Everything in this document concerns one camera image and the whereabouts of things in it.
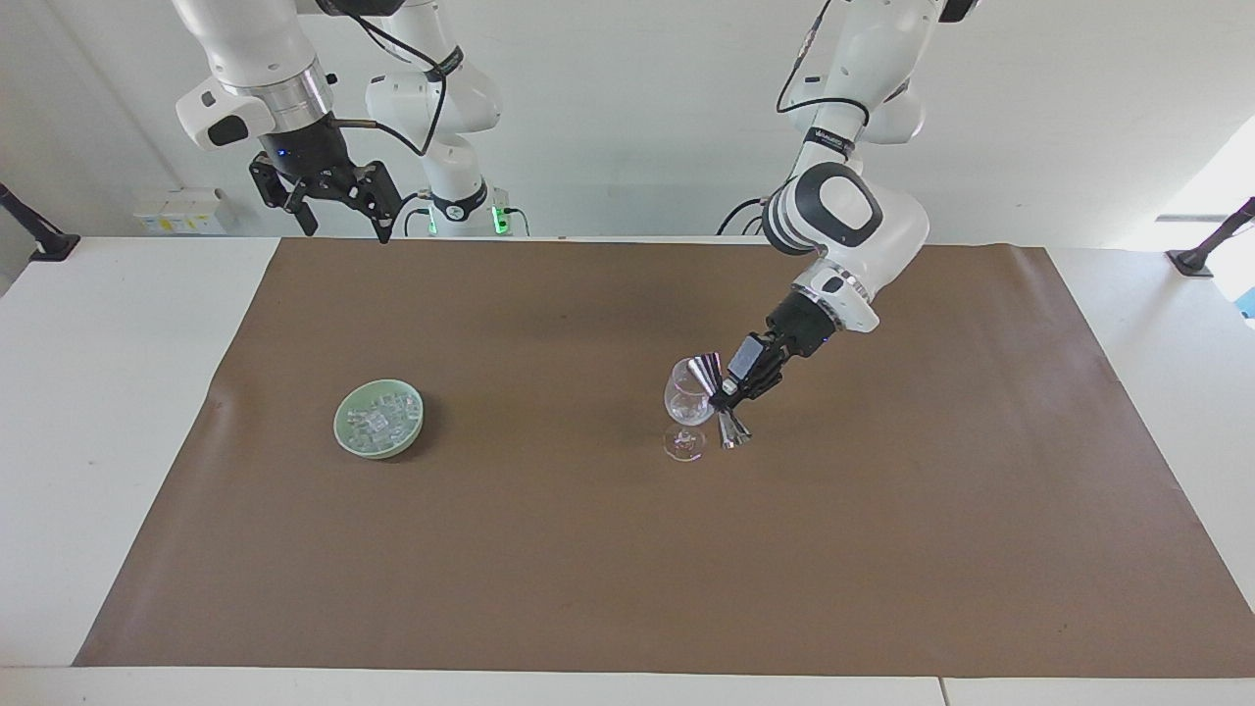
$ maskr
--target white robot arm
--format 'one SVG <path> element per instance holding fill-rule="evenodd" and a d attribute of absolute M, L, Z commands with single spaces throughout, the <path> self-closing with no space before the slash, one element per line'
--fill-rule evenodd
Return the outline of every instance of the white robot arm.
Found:
<path fill-rule="evenodd" d="M 437 0 L 407 0 L 385 29 L 425 54 L 443 58 L 448 76 L 444 108 L 435 134 L 422 157 L 430 183 L 432 216 L 441 234 L 488 234 L 498 227 L 496 189 L 484 179 L 474 148 L 462 137 L 496 127 L 501 119 L 501 92 L 466 59 L 441 16 Z M 441 84 L 432 71 L 403 71 L 371 79 L 366 88 L 370 117 L 398 128 L 412 140 L 428 134 L 441 100 Z"/>
<path fill-rule="evenodd" d="M 417 139 L 437 198 L 449 193 L 468 207 L 483 183 L 478 161 L 457 132 L 488 129 L 501 115 L 496 87 L 466 63 L 441 23 L 434 0 L 173 0 L 187 29 L 205 48 L 212 74 L 177 104 L 184 130 L 205 149 L 260 138 L 265 150 L 250 173 L 262 201 L 296 216 L 306 234 L 318 221 L 306 198 L 339 201 L 370 218 L 380 242 L 392 236 L 403 201 L 383 162 L 363 167 L 349 158 L 341 128 L 380 127 L 340 120 L 331 112 L 334 75 L 323 73 L 314 46 L 297 24 L 302 13 L 384 18 L 388 34 L 427 56 L 422 71 L 383 76 L 368 102 L 379 117 L 395 118 Z M 441 139 L 425 152 L 413 147 L 439 119 Z M 442 208 L 442 213 L 456 212 Z"/>
<path fill-rule="evenodd" d="M 801 154 L 763 207 L 764 232 L 777 250 L 820 257 L 767 317 L 768 331 L 749 334 L 733 357 L 727 380 L 712 396 L 728 416 L 742 401 L 779 384 L 791 357 L 809 357 L 840 330 L 875 329 L 880 319 L 872 298 L 906 268 L 929 233 L 919 201 L 862 178 L 856 148 L 860 142 L 905 143 L 919 133 L 924 110 L 910 92 L 915 64 L 936 24 L 964 19 L 976 0 L 846 4 L 848 15 L 826 80 L 812 76 L 794 90 L 796 108 L 814 105 Z M 729 439 L 725 433 L 724 445 L 744 439 L 748 435 Z"/>

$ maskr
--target wine glass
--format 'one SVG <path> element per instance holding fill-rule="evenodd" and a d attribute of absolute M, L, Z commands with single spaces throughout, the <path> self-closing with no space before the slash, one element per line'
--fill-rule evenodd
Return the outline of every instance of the wine glass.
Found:
<path fill-rule="evenodd" d="M 666 414 L 678 423 L 663 435 L 663 450 L 671 459 L 685 464 L 697 461 L 705 451 L 705 434 L 695 428 L 705 424 L 715 413 L 710 405 L 710 395 L 693 375 L 689 361 L 690 359 L 685 359 L 671 369 L 671 377 L 666 381 L 663 395 Z"/>
<path fill-rule="evenodd" d="M 710 406 L 710 394 L 689 370 L 690 360 L 685 359 L 671 369 L 663 401 L 673 420 L 686 428 L 695 428 L 714 416 L 714 408 Z"/>

